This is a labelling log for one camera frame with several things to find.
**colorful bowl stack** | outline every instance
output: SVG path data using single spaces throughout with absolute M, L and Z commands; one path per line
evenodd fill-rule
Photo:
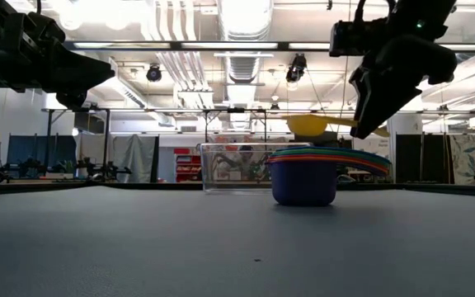
M 272 194 L 282 205 L 325 206 L 335 200 L 336 165 L 387 176 L 391 163 L 372 153 L 348 148 L 284 148 L 268 161 Z

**fluorescent light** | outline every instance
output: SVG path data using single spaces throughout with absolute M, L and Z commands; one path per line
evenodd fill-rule
M 126 48 L 140 48 L 140 49 L 169 49 L 170 44 L 167 42 L 74 42 L 77 49 L 126 49 Z
M 323 113 L 324 111 L 321 110 L 267 110 L 267 113 L 273 113 L 273 114 L 311 114 L 311 113 Z
M 200 110 L 200 109 L 161 109 L 161 108 L 156 108 L 156 109 L 153 109 L 153 111 L 156 111 L 156 112 L 171 112 L 171 113 L 178 113 L 178 112 L 181 112 L 181 113 L 201 113 L 203 112 L 203 110 Z
M 113 109 L 111 108 L 111 112 L 146 112 L 146 110 L 142 109 L 142 108 L 137 108 L 137 109 L 128 109 L 128 108 L 125 108 L 125 109 Z
M 215 53 L 216 58 L 273 58 L 273 54 L 262 53 Z
M 475 50 L 475 45 L 460 45 L 460 44 L 442 44 L 441 46 L 453 50 L 453 51 L 469 51 L 469 50 Z
M 329 50 L 329 42 L 320 43 L 291 43 L 289 44 L 290 50 Z
M 250 49 L 250 50 L 272 50 L 278 47 L 275 42 L 185 42 L 184 49 Z

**clear plastic container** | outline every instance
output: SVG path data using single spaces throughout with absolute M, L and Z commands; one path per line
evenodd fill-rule
M 201 167 L 206 192 L 270 192 L 266 161 L 276 149 L 310 146 L 310 143 L 202 144 Z

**wall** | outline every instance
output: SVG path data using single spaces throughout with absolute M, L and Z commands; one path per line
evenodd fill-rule
M 27 90 L 17 93 L 0 88 L 0 143 L 2 163 L 7 161 L 9 134 L 46 135 L 48 114 L 41 111 L 45 107 L 44 93 Z M 62 115 L 52 127 L 52 133 L 70 135 L 73 130 L 74 115 Z

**gray table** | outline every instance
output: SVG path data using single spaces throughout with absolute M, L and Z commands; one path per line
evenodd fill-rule
M 1 195 L 0 296 L 475 296 L 475 197 Z

